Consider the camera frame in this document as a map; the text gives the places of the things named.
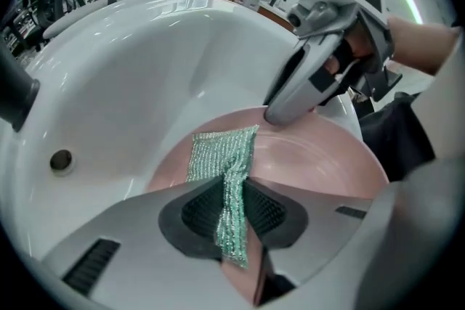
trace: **vent slot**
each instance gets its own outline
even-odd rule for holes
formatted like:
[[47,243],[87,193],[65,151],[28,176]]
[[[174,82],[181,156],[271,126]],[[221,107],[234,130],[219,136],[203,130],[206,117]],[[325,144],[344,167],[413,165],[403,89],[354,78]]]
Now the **vent slot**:
[[88,296],[120,245],[112,240],[99,239],[63,277],[63,282]]
[[345,205],[341,205],[340,207],[338,207],[336,209],[336,212],[340,214],[345,214],[346,216],[354,217],[355,219],[360,219],[360,220],[362,220],[366,215],[365,211],[351,208],[351,207],[346,207]]

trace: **pink bowl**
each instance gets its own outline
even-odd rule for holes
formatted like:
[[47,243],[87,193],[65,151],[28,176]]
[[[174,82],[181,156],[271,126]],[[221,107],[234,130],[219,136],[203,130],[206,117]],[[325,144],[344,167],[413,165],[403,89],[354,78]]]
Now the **pink bowl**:
[[[373,153],[342,127],[314,113],[307,113],[290,126],[275,127],[263,118],[264,110],[255,107],[235,111],[203,124],[193,133],[259,124],[251,177],[367,199],[374,198],[388,183]],[[189,134],[163,159],[147,192],[184,183],[191,151]]]

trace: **black cloth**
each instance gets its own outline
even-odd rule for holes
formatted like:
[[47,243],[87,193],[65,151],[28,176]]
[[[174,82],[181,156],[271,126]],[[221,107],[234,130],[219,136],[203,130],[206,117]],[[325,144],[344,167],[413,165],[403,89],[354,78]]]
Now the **black cloth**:
[[411,108],[416,96],[397,95],[383,109],[360,120],[363,141],[390,181],[399,181],[414,168],[434,159],[428,137]]

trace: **drain hole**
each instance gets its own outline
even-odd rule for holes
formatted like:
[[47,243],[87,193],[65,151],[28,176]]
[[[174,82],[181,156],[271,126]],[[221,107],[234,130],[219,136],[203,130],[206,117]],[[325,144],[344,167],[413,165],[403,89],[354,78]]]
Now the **drain hole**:
[[68,171],[72,163],[73,156],[68,150],[58,150],[50,158],[50,168],[57,173]]

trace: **ceiling light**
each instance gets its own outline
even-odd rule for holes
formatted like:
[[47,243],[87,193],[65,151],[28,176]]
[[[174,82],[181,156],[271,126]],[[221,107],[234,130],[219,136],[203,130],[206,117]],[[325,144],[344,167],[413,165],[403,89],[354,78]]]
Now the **ceiling light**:
[[414,0],[405,0],[410,7],[410,11],[412,11],[413,18],[415,18],[416,23],[422,24],[423,20],[421,19],[421,15],[419,12],[418,7]]

